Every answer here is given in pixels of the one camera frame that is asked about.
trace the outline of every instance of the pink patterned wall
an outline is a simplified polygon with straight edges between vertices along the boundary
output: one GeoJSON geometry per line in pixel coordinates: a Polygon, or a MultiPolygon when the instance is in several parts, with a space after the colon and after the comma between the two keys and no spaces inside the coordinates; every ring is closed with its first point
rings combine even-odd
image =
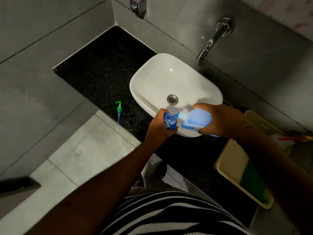
{"type": "Polygon", "coordinates": [[[313,0],[242,0],[313,41],[313,0]]]}

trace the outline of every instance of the faucet spout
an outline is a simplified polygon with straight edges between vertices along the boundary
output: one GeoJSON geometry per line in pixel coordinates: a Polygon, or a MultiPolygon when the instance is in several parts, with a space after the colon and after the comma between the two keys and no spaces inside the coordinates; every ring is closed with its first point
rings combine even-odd
{"type": "Polygon", "coordinates": [[[223,17],[219,19],[216,24],[215,35],[213,36],[212,39],[210,39],[207,42],[205,47],[197,53],[196,60],[198,62],[201,62],[204,59],[206,59],[208,52],[213,47],[213,45],[219,40],[219,38],[221,38],[221,36],[230,35],[233,32],[234,27],[235,27],[235,23],[230,18],[223,17]]]}

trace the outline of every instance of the black shoe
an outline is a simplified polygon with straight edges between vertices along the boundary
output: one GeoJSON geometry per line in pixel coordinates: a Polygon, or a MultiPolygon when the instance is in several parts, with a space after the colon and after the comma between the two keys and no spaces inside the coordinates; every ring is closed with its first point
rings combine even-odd
{"type": "Polygon", "coordinates": [[[167,164],[166,162],[162,161],[156,167],[151,177],[162,180],[165,177],[166,171],[167,171],[167,164]]]}
{"type": "Polygon", "coordinates": [[[143,182],[143,177],[141,174],[139,174],[139,177],[137,178],[137,180],[135,181],[135,184],[133,185],[133,187],[144,187],[145,183],[143,182]]]}

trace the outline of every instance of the beige plastic tray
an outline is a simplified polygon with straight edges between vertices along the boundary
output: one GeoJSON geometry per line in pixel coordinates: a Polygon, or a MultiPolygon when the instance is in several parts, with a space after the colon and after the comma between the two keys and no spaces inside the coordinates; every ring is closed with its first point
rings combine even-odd
{"type": "MultiPolygon", "coordinates": [[[[264,132],[266,135],[279,133],[282,136],[287,137],[284,132],[257,115],[254,111],[247,110],[244,115],[254,127],[264,132]]],[[[289,146],[286,150],[288,155],[290,154],[291,149],[292,145],[289,146]]],[[[239,146],[236,141],[229,139],[217,161],[215,162],[214,168],[231,183],[246,193],[255,202],[257,202],[260,206],[265,209],[270,209],[273,206],[274,198],[267,188],[265,189],[264,196],[267,198],[268,202],[264,204],[240,186],[240,181],[248,161],[249,157],[242,149],[242,147],[239,146]]]]}

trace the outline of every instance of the black and white striped shirt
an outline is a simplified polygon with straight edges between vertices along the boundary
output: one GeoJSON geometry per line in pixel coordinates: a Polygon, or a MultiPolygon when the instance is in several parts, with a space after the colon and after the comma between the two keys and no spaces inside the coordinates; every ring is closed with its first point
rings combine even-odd
{"type": "Polygon", "coordinates": [[[100,234],[249,234],[217,206],[167,191],[126,197],[100,234]]]}

